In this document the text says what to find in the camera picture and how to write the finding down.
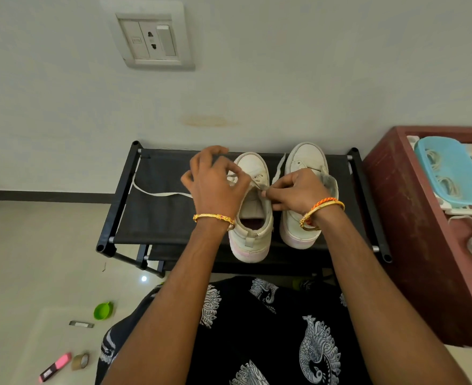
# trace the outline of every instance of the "white sneaker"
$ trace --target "white sneaker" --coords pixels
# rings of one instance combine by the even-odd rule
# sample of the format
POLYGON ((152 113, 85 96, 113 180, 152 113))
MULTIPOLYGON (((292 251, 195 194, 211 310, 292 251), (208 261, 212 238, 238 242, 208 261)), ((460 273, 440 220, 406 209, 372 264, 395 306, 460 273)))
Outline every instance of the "white sneaker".
MULTIPOLYGON (((284 168, 284 174, 310 168, 329 190, 331 197, 338 198, 338 183, 329 175, 327 159, 321 148, 309 142, 300 143, 291 151, 284 168)), ((293 211, 284 211, 281 216, 280 234, 288 246, 298 249, 311 247, 321 231, 306 231, 300 226, 302 215, 293 211)))
MULTIPOLYGON (((246 152, 234 160, 253 181, 236 216, 234 229, 229 231, 229 243, 236 258, 242 262, 260 262, 270 250, 273 215, 271 202, 261 197, 261 190, 270 186, 270 175, 265 161, 255 152, 246 152)), ((237 182, 238 178, 227 178, 237 182)))

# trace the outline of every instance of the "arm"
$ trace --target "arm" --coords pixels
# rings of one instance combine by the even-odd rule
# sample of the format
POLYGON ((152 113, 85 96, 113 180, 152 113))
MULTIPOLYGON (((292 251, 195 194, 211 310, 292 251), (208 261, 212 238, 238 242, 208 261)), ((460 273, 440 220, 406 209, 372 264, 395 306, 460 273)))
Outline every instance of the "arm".
MULTIPOLYGON (((181 178, 197 213, 234 218, 239 210, 250 177, 223 156, 211 165, 213 154, 227 151, 220 146, 202 150, 181 178), (234 187, 227 182, 227 170, 238 175, 234 187)), ((214 218, 199 219, 168 280, 124 343, 103 385, 186 382, 209 276, 228 226, 214 218)))
MULTIPOLYGON (((277 181, 267 197, 274 209, 305 214, 327 189, 309 169, 277 181)), ((337 205, 318 210, 313 222, 327 241, 372 381, 386 384, 469 384, 443 343, 387 276, 361 235, 337 205)))

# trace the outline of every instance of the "brown tape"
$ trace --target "brown tape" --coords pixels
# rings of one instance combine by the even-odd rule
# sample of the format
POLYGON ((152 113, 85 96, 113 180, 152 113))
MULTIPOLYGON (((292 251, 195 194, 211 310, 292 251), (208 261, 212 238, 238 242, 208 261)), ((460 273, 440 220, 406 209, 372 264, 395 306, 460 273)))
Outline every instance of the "brown tape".
POLYGON ((72 359, 72 370, 85 369, 88 364, 88 353, 78 354, 72 359))

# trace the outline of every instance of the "blue tray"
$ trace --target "blue tray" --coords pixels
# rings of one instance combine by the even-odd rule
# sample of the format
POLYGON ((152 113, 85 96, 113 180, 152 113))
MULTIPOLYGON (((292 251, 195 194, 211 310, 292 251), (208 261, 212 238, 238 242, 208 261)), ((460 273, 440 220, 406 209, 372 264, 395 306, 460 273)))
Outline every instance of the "blue tray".
POLYGON ((472 160, 461 142, 450 137, 427 136, 416 143, 414 151, 435 194, 454 208, 472 205, 472 160), (426 150, 439 155, 440 163, 436 170, 432 168, 426 150), (448 188, 438 181, 437 176, 449 178, 457 186, 460 197, 450 195, 448 188))

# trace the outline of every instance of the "bracelet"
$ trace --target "bracelet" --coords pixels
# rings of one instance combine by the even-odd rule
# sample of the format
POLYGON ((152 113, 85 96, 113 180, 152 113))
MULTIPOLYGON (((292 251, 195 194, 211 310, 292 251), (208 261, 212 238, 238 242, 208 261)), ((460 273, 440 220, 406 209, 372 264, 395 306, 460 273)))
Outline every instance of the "bracelet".
POLYGON ((312 225, 310 217, 318 209, 328 207, 329 205, 338 204, 343 210, 345 210, 345 204, 343 204, 341 201, 339 201, 339 200, 337 200, 333 197, 330 197, 329 199, 330 199, 329 201, 327 201, 327 199, 323 199, 322 201, 316 203, 315 206, 312 207, 311 210, 308 213, 306 213, 302 219, 300 219, 300 226, 305 231, 319 231, 320 230, 318 227, 314 227, 314 228, 304 227, 304 224, 312 225))
POLYGON ((224 220, 227 223, 229 223, 229 228, 227 228, 227 231, 231 231, 234 229, 234 225, 236 221, 234 219, 231 219, 230 217, 224 216, 222 214, 213 214, 213 213, 199 213, 199 214, 194 214, 194 222, 197 222, 198 218, 215 218, 218 220, 224 220))

